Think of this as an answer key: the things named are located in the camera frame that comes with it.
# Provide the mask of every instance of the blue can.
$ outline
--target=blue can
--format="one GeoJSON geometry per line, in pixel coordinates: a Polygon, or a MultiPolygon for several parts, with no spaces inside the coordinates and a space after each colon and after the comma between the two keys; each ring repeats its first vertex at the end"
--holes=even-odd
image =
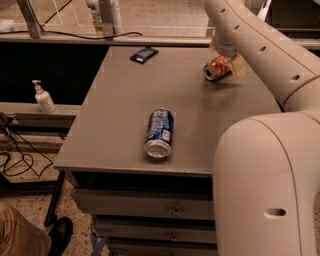
{"type": "Polygon", "coordinates": [[[173,116],[165,108],[156,109],[149,118],[145,152],[153,158],[164,158],[171,154],[173,116]]]}

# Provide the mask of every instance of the white bottle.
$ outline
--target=white bottle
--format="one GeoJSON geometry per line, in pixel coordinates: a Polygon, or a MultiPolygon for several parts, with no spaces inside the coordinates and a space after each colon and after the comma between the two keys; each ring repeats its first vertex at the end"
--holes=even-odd
{"type": "Polygon", "coordinates": [[[36,90],[36,101],[40,105],[40,108],[43,113],[52,113],[56,110],[56,106],[54,105],[50,94],[43,90],[42,87],[39,85],[41,81],[39,80],[32,80],[32,83],[35,84],[34,89],[36,90]]]}

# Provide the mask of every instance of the brown pants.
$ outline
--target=brown pants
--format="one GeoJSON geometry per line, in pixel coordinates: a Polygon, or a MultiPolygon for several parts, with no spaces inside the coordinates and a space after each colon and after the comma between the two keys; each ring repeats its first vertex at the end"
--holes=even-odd
{"type": "Polygon", "coordinates": [[[0,202],[0,256],[47,256],[51,239],[12,206],[0,202]]]}

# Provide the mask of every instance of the gray tabletop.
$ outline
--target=gray tabletop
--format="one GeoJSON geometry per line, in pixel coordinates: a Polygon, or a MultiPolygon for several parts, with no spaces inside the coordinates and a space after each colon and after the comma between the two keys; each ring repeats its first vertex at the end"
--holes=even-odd
{"type": "Polygon", "coordinates": [[[217,56],[205,48],[154,47],[145,64],[129,60],[141,47],[111,47],[80,113],[55,159],[57,169],[98,172],[212,175],[217,142],[235,122],[279,112],[273,96],[247,67],[238,80],[205,79],[217,56]],[[150,114],[174,116],[172,154],[162,160],[143,150],[150,114]]]}

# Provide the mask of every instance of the drawer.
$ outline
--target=drawer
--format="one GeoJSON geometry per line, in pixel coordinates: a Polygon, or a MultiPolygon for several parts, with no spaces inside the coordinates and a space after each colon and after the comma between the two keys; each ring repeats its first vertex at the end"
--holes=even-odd
{"type": "Polygon", "coordinates": [[[216,244],[214,221],[119,218],[94,219],[94,228],[105,237],[216,244]]]}
{"type": "Polygon", "coordinates": [[[111,239],[107,246],[111,252],[126,256],[217,256],[215,245],[111,239]]]}
{"type": "Polygon", "coordinates": [[[203,195],[74,189],[72,198],[94,215],[213,220],[213,202],[203,195]]]}

